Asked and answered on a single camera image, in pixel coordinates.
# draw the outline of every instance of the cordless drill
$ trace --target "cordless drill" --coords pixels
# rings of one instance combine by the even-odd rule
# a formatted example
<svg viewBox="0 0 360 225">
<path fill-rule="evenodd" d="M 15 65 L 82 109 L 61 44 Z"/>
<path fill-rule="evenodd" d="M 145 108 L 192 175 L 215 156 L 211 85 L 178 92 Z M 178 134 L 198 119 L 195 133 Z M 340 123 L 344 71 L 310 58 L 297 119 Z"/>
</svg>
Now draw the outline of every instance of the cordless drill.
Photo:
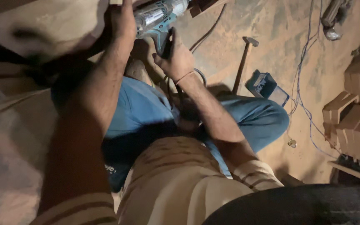
<svg viewBox="0 0 360 225">
<path fill-rule="evenodd" d="M 169 24 L 176 21 L 188 7 L 189 0 L 160 0 L 134 12 L 137 24 L 137 38 L 151 37 L 156 53 L 168 59 L 171 46 Z"/>
</svg>

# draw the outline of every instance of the hand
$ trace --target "hand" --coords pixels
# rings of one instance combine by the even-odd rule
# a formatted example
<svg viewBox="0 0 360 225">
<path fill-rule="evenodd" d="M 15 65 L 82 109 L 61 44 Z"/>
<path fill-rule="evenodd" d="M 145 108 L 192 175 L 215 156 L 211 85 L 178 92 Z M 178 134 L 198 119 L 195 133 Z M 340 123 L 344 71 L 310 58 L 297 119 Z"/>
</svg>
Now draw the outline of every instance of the hand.
<svg viewBox="0 0 360 225">
<path fill-rule="evenodd" d="M 133 0 L 123 0 L 121 13 L 118 18 L 113 17 L 117 24 L 116 38 L 125 38 L 133 42 L 136 39 L 137 26 L 133 14 Z"/>
<path fill-rule="evenodd" d="M 176 30 L 172 28 L 172 51 L 168 60 L 162 59 L 156 53 L 152 56 L 163 72 L 175 83 L 185 75 L 194 71 L 194 57 L 188 48 L 183 44 Z"/>
</svg>

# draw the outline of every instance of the sleeve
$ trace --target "sleeve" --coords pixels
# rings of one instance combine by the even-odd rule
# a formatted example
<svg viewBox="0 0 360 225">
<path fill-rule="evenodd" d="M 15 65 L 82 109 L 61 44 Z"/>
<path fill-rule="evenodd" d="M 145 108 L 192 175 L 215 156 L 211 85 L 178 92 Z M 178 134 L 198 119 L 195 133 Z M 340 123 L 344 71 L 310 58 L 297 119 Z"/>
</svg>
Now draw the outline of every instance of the sleeve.
<svg viewBox="0 0 360 225">
<path fill-rule="evenodd" d="M 252 191 L 263 191 L 284 185 L 274 176 L 272 168 L 259 160 L 252 160 L 238 167 L 229 166 L 233 179 L 247 185 Z"/>
<path fill-rule="evenodd" d="M 82 195 L 45 211 L 30 225 L 117 225 L 111 194 Z"/>
</svg>

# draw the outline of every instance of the knee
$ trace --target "knee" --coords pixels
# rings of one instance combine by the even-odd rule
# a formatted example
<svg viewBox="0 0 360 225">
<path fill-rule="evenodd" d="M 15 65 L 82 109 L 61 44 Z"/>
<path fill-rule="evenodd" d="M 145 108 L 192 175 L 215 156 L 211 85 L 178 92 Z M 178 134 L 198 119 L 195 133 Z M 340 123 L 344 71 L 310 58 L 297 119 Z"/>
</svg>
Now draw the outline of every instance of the knee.
<svg viewBox="0 0 360 225">
<path fill-rule="evenodd" d="M 276 102 L 272 101 L 272 100 L 268 100 L 270 107 L 272 108 L 272 116 L 273 116 L 273 122 L 274 124 L 277 125 L 277 131 L 280 133 L 284 133 L 287 128 L 288 125 L 290 123 L 290 118 L 288 116 L 288 113 L 286 112 L 286 110 L 279 104 L 277 104 Z"/>
</svg>

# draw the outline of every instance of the cable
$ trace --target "cable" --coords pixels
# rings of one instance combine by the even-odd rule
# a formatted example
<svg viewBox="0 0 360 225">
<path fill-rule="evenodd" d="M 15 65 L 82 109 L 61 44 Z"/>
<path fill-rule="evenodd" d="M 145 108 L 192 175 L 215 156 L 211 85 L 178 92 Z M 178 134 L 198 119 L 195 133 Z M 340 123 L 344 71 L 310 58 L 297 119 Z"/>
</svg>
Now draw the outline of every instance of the cable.
<svg viewBox="0 0 360 225">
<path fill-rule="evenodd" d="M 213 24 L 212 28 L 209 29 L 209 31 L 204 34 L 196 43 L 194 43 L 191 48 L 190 52 L 194 54 L 194 52 L 201 46 L 201 44 L 212 34 L 213 30 L 216 28 L 216 25 L 219 23 L 220 19 L 222 18 L 222 15 L 224 13 L 224 10 L 226 9 L 227 3 L 223 5 L 222 11 L 220 12 L 218 18 L 216 19 L 216 22 Z"/>
<path fill-rule="evenodd" d="M 312 113 L 304 106 L 304 103 L 303 103 L 303 100 L 302 100 L 302 97 L 301 97 L 301 93 L 300 93 L 300 77 L 301 77 L 301 69 L 302 69 L 302 63 L 305 59 L 305 56 L 307 54 L 307 52 L 309 51 L 309 49 L 313 46 L 313 44 L 315 44 L 317 42 L 317 40 L 319 39 L 319 34 L 320 34 L 320 17 L 322 16 L 322 10 L 323 10 L 323 0 L 320 0 L 320 13 L 319 13 L 319 24 L 317 25 L 318 26 L 318 29 L 317 29 L 317 32 L 312 35 L 312 37 L 310 36 L 311 34 L 311 29 L 312 29 L 312 26 L 311 26 L 311 23 L 312 23 L 312 12 L 313 12 L 313 7 L 314 7 L 314 0 L 311 0 L 311 3 L 310 3 L 310 11 L 309 11 L 309 26 L 308 26 L 308 37 L 307 37 L 307 41 L 306 41 L 306 44 L 304 45 L 303 47 L 303 50 L 302 50 L 302 53 L 301 53 L 301 61 L 300 63 L 298 64 L 298 67 L 297 67 L 297 71 L 295 73 L 295 76 L 294 76 L 294 83 L 293 83 L 293 90 L 292 90 L 292 93 L 294 93 L 294 85 L 295 85 L 295 82 L 296 82 L 296 99 L 294 99 L 293 97 L 291 97 L 291 99 L 293 100 L 294 102 L 294 106 L 292 105 L 292 109 L 291 109 L 291 112 L 288 114 L 289 116 L 293 115 L 294 112 L 297 110 L 297 107 L 298 105 L 300 105 L 304 111 L 305 111 L 305 114 L 307 115 L 309 121 L 310 121 L 310 140 L 312 141 L 312 144 L 316 147 L 316 149 L 320 152 L 322 152 L 323 154 L 326 154 L 327 156 L 330 156 L 332 158 L 335 158 L 334 156 L 328 154 L 327 152 L 324 152 L 322 149 L 320 149 L 316 143 L 313 141 L 312 139 L 312 125 L 316 128 L 316 130 L 318 130 L 320 132 L 321 135 L 324 136 L 324 138 L 329 141 L 326 136 L 323 134 L 322 131 L 319 130 L 319 128 L 316 126 L 316 124 L 313 122 L 312 120 Z M 333 146 L 335 148 L 335 150 L 340 154 L 340 155 L 343 155 L 341 153 L 340 150 L 338 150 L 335 146 Z"/>
<path fill-rule="evenodd" d="M 216 28 L 216 25 L 219 23 L 220 19 L 222 18 L 222 15 L 224 13 L 224 10 L 226 9 L 227 3 L 225 3 L 223 5 L 222 11 L 220 12 L 218 18 L 216 19 L 216 22 L 213 24 L 212 28 L 209 29 L 209 31 L 204 34 L 196 43 L 194 43 L 191 48 L 190 51 L 192 54 L 194 54 L 194 52 L 201 46 L 201 44 L 212 34 L 213 30 Z M 205 77 L 205 75 L 197 68 L 194 68 L 194 71 L 196 71 L 203 79 L 204 82 L 204 86 L 207 86 L 207 79 Z M 182 94 L 182 90 L 178 85 L 175 85 L 176 89 L 177 89 L 177 93 L 179 94 L 180 99 L 183 99 L 183 94 Z M 168 95 L 169 95 L 169 103 L 171 104 L 172 102 L 172 96 L 170 94 L 170 79 L 168 78 L 167 80 L 167 91 L 168 91 Z"/>
</svg>

